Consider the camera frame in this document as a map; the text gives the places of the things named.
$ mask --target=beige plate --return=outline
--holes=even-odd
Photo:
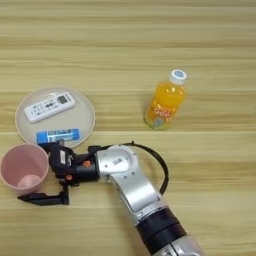
[[[44,100],[51,95],[69,92],[76,101],[76,105],[54,116],[48,117],[38,123],[31,124],[24,113],[24,108]],[[78,128],[80,139],[66,141],[67,147],[76,147],[91,134],[95,125],[95,112],[90,101],[81,93],[65,87],[42,89],[28,95],[19,105],[15,123],[20,136],[28,143],[36,144],[36,133],[39,131],[51,131]]]

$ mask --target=orange juice bottle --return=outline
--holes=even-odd
[[[173,70],[169,79],[160,82],[152,102],[145,113],[145,122],[155,130],[170,126],[171,119],[184,99],[184,82],[187,75],[182,70]]]

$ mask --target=black cable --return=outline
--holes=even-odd
[[[161,167],[163,168],[164,171],[164,181],[162,183],[162,186],[160,188],[160,193],[163,195],[165,190],[168,187],[168,183],[169,183],[169,170],[168,167],[164,161],[164,159],[153,149],[148,148],[146,146],[140,145],[140,144],[136,144],[134,143],[134,141],[129,142],[129,143],[123,143],[121,145],[125,145],[125,146],[134,146],[134,147],[138,147],[141,148],[145,151],[147,151],[149,154],[151,154],[161,165]],[[83,158],[80,158],[79,161],[77,161],[77,164],[82,163],[83,161],[89,159],[90,157],[94,156],[95,153],[97,153],[99,150],[105,150],[108,149],[109,147],[111,147],[113,145],[107,145],[107,146],[103,146],[103,147],[98,147],[97,149],[93,150],[92,152],[90,152],[88,155],[86,155]]]

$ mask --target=remote control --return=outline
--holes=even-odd
[[[51,96],[24,109],[30,123],[37,123],[50,116],[74,107],[74,98],[68,92]]]

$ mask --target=plastic cup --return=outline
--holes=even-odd
[[[2,159],[0,177],[18,196],[40,189],[49,169],[46,152],[32,144],[12,148]]]

